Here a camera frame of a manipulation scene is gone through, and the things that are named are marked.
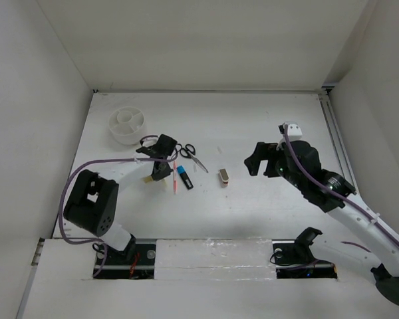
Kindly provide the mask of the pink clear pen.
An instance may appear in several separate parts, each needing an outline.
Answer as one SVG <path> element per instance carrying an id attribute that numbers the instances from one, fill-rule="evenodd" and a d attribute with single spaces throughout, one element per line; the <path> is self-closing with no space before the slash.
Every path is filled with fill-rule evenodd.
<path id="1" fill-rule="evenodd" d="M 177 194 L 178 183 L 177 183 L 177 163 L 176 160 L 173 161 L 173 192 L 174 195 Z"/>

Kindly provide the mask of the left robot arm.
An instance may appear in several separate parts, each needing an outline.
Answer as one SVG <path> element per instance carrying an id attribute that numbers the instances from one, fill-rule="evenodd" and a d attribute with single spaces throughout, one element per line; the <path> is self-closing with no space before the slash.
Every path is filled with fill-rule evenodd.
<path id="1" fill-rule="evenodd" d="M 118 194 L 141 179 L 160 181 L 171 175 L 176 145 L 175 139 L 162 134 L 151 146 L 138 148 L 138 158 L 100 159 L 81 165 L 74 173 L 76 180 L 63 218 L 100 239 L 118 262 L 129 263 L 136 238 L 115 221 Z"/>

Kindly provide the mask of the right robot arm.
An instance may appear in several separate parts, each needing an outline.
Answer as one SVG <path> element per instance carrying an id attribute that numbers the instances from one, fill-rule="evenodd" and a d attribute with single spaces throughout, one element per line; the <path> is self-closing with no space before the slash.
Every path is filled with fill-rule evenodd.
<path id="1" fill-rule="evenodd" d="M 323 169 L 318 151 L 306 141 L 257 143 L 244 161 L 251 176 L 258 174 L 262 161 L 267 162 L 264 176 L 288 181 L 365 245 L 333 244 L 322 231 L 308 227 L 295 239 L 292 254 L 307 264 L 324 260 L 349 268 L 399 306 L 399 234 L 368 207 L 354 186 Z"/>

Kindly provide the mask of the blue cap black highlighter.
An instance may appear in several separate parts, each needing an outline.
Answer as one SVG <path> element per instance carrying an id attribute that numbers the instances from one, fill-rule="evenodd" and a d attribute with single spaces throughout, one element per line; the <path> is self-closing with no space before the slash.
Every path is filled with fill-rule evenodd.
<path id="1" fill-rule="evenodd" d="M 180 178 L 182 179 L 183 184 L 186 186 L 186 188 L 188 190 L 193 189 L 194 185 L 193 185 L 191 179 L 189 178 L 188 174 L 186 173 L 184 167 L 182 165 L 179 165 L 176 169 L 177 169 L 177 172 L 178 172 Z"/>

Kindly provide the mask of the white round divided container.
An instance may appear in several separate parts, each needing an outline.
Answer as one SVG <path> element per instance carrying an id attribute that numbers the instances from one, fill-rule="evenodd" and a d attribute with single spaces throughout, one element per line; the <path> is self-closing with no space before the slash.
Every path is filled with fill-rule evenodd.
<path id="1" fill-rule="evenodd" d="M 111 113 L 108 129 L 118 143 L 126 146 L 137 144 L 147 135 L 145 115 L 134 107 L 119 108 Z"/>

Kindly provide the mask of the black handled scissors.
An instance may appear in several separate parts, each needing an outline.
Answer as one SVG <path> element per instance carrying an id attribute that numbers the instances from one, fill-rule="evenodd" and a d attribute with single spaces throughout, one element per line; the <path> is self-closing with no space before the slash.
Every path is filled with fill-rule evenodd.
<path id="1" fill-rule="evenodd" d="M 182 145 L 180 143 L 176 144 L 178 147 L 178 153 L 186 159 L 193 160 L 196 165 L 198 165 L 206 173 L 209 173 L 208 169 L 196 156 L 196 148 L 192 144 Z"/>

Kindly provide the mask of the aluminium frame rail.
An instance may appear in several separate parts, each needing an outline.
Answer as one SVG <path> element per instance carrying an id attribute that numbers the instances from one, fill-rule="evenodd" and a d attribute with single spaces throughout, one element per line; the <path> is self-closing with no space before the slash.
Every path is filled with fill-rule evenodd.
<path id="1" fill-rule="evenodd" d="M 319 109 L 320 131 L 324 134 L 323 141 L 319 146 L 319 153 L 323 155 L 323 167 L 342 175 L 359 194 L 358 184 L 336 121 L 335 111 L 325 89 L 317 91 L 317 108 Z"/>

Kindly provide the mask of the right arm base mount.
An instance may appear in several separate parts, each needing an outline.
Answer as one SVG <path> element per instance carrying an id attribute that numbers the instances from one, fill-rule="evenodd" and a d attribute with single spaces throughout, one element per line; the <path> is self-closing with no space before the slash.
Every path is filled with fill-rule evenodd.
<path id="1" fill-rule="evenodd" d="M 269 262 L 275 266 L 277 279 L 337 279 L 335 265 L 316 259 L 310 250 L 313 241 L 322 234 L 308 227 L 295 239 L 272 240 Z"/>

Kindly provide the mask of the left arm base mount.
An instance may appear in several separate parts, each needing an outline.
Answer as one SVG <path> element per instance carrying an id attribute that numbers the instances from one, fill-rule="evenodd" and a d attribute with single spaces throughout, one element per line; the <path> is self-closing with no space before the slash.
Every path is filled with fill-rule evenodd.
<path id="1" fill-rule="evenodd" d="M 93 243 L 96 259 L 92 270 L 93 278 L 99 280 L 152 280 L 155 273 L 157 240 L 138 239 L 135 253 L 126 260 L 114 249 L 108 248 L 104 258 L 102 244 Z"/>

